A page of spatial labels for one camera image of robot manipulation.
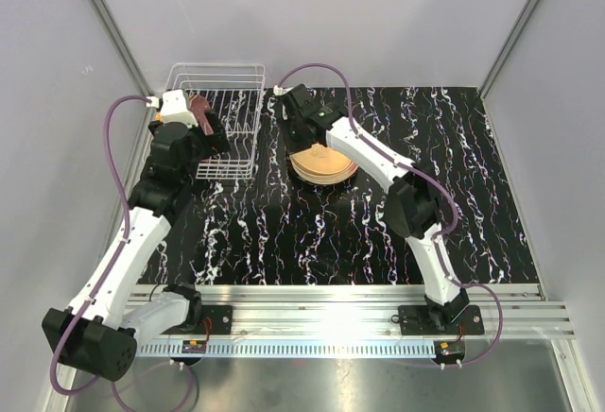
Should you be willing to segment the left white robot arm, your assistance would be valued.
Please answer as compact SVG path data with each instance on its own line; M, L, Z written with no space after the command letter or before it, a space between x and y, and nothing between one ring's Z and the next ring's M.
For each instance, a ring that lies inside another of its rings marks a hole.
M169 284L159 296L132 312L126 306L147 262L168 236L192 195L199 162L228 151L214 112L200 122L183 90L147 97L159 114L148 128L150 149L140 179L127 193L115 177L124 219L95 272L62 310L51 308L43 333L53 352L50 380L65 393L58 365L117 381L136 350L168 330L192 334L209 324L200 293L192 285Z

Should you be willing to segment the cream pink plate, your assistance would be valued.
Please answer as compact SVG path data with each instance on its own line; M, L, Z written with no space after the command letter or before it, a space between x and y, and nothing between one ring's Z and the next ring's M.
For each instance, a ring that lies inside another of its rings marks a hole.
M357 170L352 162L336 164L302 164L299 172L302 177L311 183L318 185L334 185L341 183L351 177Z

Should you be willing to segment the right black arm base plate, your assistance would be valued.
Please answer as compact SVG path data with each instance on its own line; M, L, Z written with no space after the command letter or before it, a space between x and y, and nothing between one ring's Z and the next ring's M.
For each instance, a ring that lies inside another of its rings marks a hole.
M480 309L468 305L460 315L448 320L427 305L400 305L391 321L400 327L401 335L484 335Z

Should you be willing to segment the pink polka dot plate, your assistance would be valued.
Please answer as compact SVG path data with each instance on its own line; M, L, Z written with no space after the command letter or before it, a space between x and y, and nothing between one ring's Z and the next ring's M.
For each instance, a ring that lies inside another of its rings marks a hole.
M190 111L194 114L199 125L203 125L207 121L206 112L211 109L207 99L199 94L195 94L189 101Z

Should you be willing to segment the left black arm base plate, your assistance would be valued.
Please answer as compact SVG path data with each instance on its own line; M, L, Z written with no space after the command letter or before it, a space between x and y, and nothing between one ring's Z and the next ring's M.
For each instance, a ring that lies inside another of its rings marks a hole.
M180 329L183 335L230 335L233 326L231 305L203 305L200 321Z

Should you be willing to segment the yellow cream plate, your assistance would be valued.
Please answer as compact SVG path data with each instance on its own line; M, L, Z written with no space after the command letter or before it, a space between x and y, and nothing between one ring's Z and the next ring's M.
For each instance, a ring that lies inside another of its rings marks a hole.
M299 166L302 164L336 164L336 163L347 163L352 162L345 155L333 150L330 147L323 146L321 144L313 144L310 148L292 153L289 155L289 160L294 171L304 180L299 172Z

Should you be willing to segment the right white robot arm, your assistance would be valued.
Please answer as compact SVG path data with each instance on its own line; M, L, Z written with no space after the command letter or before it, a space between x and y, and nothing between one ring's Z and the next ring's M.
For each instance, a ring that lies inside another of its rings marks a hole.
M412 249L423 277L428 322L449 334L462 322L467 293L453 271L440 223L441 185L413 161L379 142L347 112L332 104L279 98L279 122L290 153L321 144L343 154L373 178L387 195L383 221Z

